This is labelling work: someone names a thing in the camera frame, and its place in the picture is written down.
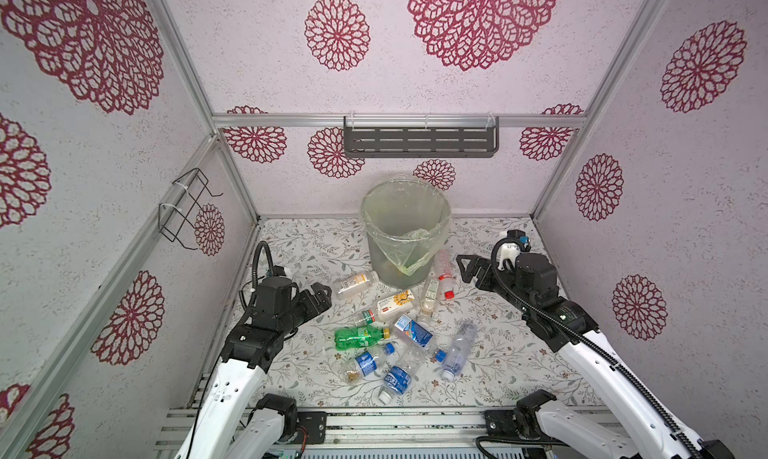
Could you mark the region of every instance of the bottle cap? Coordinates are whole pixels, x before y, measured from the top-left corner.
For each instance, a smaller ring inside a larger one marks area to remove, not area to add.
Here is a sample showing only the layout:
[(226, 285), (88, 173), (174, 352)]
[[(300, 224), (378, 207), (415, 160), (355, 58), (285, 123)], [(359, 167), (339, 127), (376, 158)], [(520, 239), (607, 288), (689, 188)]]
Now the bottle cap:
[(390, 402), (392, 402), (392, 395), (389, 394), (389, 391), (386, 389), (386, 387), (382, 387), (382, 389), (379, 391), (379, 402), (384, 405), (388, 405)]

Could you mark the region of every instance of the blue bottle label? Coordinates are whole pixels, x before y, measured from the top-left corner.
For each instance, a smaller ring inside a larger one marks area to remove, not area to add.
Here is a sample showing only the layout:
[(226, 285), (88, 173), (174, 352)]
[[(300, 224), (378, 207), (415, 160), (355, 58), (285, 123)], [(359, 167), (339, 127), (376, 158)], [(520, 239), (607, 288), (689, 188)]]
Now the blue bottle label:
[(362, 369), (362, 375), (363, 377), (367, 376), (368, 374), (372, 373), (376, 370), (376, 361), (373, 360), (373, 356), (371, 356), (371, 353), (369, 351), (365, 351), (359, 356), (355, 358), (357, 363), (360, 365), (360, 368)]
[(427, 347), (429, 339), (432, 338), (432, 334), (428, 330), (412, 321), (407, 315), (401, 316), (395, 323), (395, 327), (405, 332), (409, 338), (423, 348)]
[(409, 376), (403, 369), (396, 366), (384, 377), (384, 382), (400, 394), (405, 394), (408, 385), (411, 384), (411, 376)]

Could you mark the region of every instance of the black cable sleeve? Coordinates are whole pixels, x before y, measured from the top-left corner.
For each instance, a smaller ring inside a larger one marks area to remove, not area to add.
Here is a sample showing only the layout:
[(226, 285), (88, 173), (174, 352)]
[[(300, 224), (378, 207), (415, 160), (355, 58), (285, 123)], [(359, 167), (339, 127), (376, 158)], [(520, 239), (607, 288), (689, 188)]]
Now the black cable sleeve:
[[(250, 264), (250, 277), (251, 277), (251, 288), (255, 289), (256, 285), (259, 283), (259, 257), (261, 256), (261, 251), (264, 251), (266, 253), (266, 265), (267, 270), (269, 271), (269, 275), (274, 275), (274, 262), (272, 262), (272, 252), (270, 251), (270, 245), (267, 244), (264, 241), (259, 241), (258, 244), (256, 244), (256, 250), (254, 251), (254, 260)], [(251, 294), (251, 298), (248, 301), (249, 305), (254, 305), (256, 298), (253, 294)]]
[(552, 322), (558, 329), (563, 331), (563, 334), (567, 335), (568, 337), (575, 339), (576, 341), (583, 342), (584, 345), (598, 353), (600, 357), (604, 358), (614, 369), (618, 370), (624, 377), (627, 377), (627, 380), (634, 386), (635, 389), (640, 392), (643, 397), (648, 401), (648, 403), (656, 410), (659, 416), (661, 416), (662, 419), (664, 419), (664, 424), (672, 430), (672, 434), (685, 445), (685, 448), (688, 450), (688, 452), (691, 454), (691, 457), (693, 459), (704, 459), (701, 456), (701, 453), (698, 449), (696, 449), (696, 446), (690, 441), (688, 436), (684, 434), (682, 431), (680, 431), (680, 427), (677, 425), (677, 422), (672, 418), (672, 415), (667, 411), (667, 409), (654, 397), (653, 394), (648, 390), (647, 387), (645, 387), (641, 382), (640, 379), (635, 377), (632, 372), (624, 367), (624, 365), (619, 364), (619, 361), (615, 359), (613, 356), (611, 356), (608, 352), (604, 351), (600, 346), (595, 344), (594, 342), (590, 341), (589, 339), (585, 338), (583, 335), (579, 334), (577, 331), (574, 331), (573, 329), (569, 328), (567, 325), (563, 324), (561, 321), (556, 319), (554, 316), (550, 315), (547, 312), (544, 312), (543, 310), (535, 307), (531, 303), (528, 302), (528, 300), (519, 295), (517, 292), (515, 292), (507, 283), (504, 282), (504, 278), (502, 277), (502, 272), (498, 270), (498, 259), (496, 259), (496, 254), (498, 254), (498, 250), (502, 247), (502, 245), (507, 243), (513, 243), (514, 239), (511, 238), (504, 238), (500, 239), (494, 246), (493, 250), (491, 251), (491, 270), (493, 271), (493, 276), (498, 282), (500, 286), (502, 286), (502, 289), (504, 291), (514, 297), (521, 305), (523, 305), (525, 308), (535, 312), (536, 314), (542, 316), (544, 319), (547, 319), (548, 321)]
[(475, 437), (475, 447), (480, 451), (482, 455), (484, 455), (487, 459), (498, 459), (495, 455), (488, 452), (488, 450), (483, 447), (480, 442), (497, 442), (500, 444), (511, 444), (511, 445), (528, 445), (528, 446), (567, 446), (562, 441), (558, 441), (556, 439), (552, 441), (543, 441), (541, 439), (531, 439), (530, 441), (526, 441), (525, 439), (521, 439), (519, 437), (506, 437), (506, 436), (478, 436)]

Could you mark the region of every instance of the bottle label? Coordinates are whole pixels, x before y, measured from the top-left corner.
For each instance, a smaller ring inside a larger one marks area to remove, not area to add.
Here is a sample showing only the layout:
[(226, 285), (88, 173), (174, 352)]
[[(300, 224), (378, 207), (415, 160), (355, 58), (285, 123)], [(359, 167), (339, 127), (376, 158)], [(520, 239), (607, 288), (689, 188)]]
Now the bottle label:
[(432, 338), (432, 333), (412, 321), (407, 315), (400, 316), (400, 319), (395, 323), (395, 327), (405, 332), (409, 338), (423, 348), (427, 347), (429, 339)]
[(357, 363), (362, 369), (363, 377), (376, 370), (376, 361), (373, 360), (373, 356), (369, 351), (365, 351), (355, 358)]
[(437, 299), (437, 289), (440, 286), (440, 282), (435, 279), (429, 279), (427, 283), (427, 290), (424, 293), (424, 299)]
[(384, 382), (400, 394), (405, 394), (408, 385), (411, 384), (411, 376), (409, 376), (403, 369), (395, 366), (386, 376), (384, 376)]
[(360, 339), (360, 347), (367, 348), (371, 344), (371, 333), (368, 328), (357, 328), (357, 338)]
[(373, 322), (373, 311), (370, 309), (363, 311), (362, 319), (366, 322), (366, 324), (371, 324)]
[(368, 277), (365, 274), (358, 274), (349, 279), (344, 279), (343, 281), (341, 281), (341, 287), (339, 288), (339, 292), (343, 292), (343, 291), (346, 291), (347, 289), (351, 289), (356, 285), (362, 284), (363, 282), (366, 282), (366, 281), (368, 281)]
[(412, 307), (412, 304), (413, 293), (408, 289), (387, 299), (380, 300), (376, 304), (376, 310), (379, 311), (379, 314), (389, 314), (397, 309), (406, 309), (409, 305)]

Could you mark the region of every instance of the table surface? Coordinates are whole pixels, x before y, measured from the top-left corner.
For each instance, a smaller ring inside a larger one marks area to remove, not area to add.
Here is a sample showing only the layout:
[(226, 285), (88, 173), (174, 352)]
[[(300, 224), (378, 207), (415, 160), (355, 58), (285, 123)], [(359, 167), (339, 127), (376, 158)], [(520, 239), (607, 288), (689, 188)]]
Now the table surface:
[[(446, 247), (453, 256), (455, 276), (456, 255), (488, 257), (499, 231), (513, 228), (528, 234), (533, 252), (544, 253), (530, 219), (454, 219)], [(371, 268), (366, 234), (356, 218), (270, 219), (264, 222), (260, 239), (270, 245), (274, 263), (289, 267), (302, 289), (315, 281), (330, 285)], [(260, 267), (266, 270), (264, 262)], [(412, 289), (420, 298), (421, 285)], [(455, 299), (437, 303), (428, 327), (435, 334), (433, 340), (447, 348), (462, 321), (478, 326), (478, 338), (464, 371), (455, 382), (449, 382), (440, 377), (439, 363), (426, 362), (416, 374), (415, 385), (390, 406), (508, 406), (540, 388), (570, 405), (602, 404), (583, 377), (533, 336), (520, 312), (508, 302), (460, 279), (454, 290)], [(325, 314), (304, 324), (273, 361), (254, 400), (264, 392), (273, 392), (295, 397), (299, 407), (379, 406), (379, 387), (387, 369), (348, 385), (343, 380), (343, 365), (360, 351), (336, 351), (332, 338), (334, 330), (350, 325), (348, 318), (353, 313), (395, 292), (379, 284), (351, 302), (334, 303)], [(230, 327), (242, 313), (237, 304)]]

